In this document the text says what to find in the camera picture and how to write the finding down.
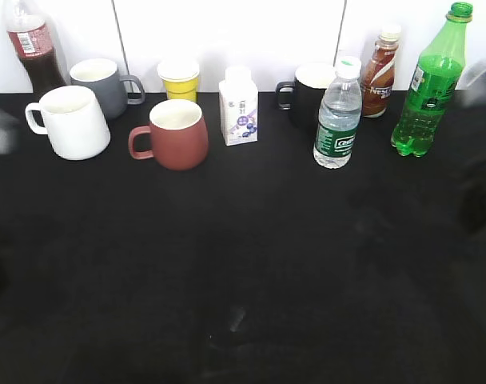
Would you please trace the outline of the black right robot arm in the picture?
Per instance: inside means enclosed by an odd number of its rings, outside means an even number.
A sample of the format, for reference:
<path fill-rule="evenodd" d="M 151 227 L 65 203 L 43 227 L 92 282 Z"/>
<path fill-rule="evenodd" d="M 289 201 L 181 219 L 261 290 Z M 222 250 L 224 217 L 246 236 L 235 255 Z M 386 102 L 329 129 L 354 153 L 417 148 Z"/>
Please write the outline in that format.
<path fill-rule="evenodd" d="M 466 89 L 459 104 L 476 113 L 468 139 L 460 220 L 467 232 L 486 232 L 486 60 L 479 61 L 464 76 Z"/>

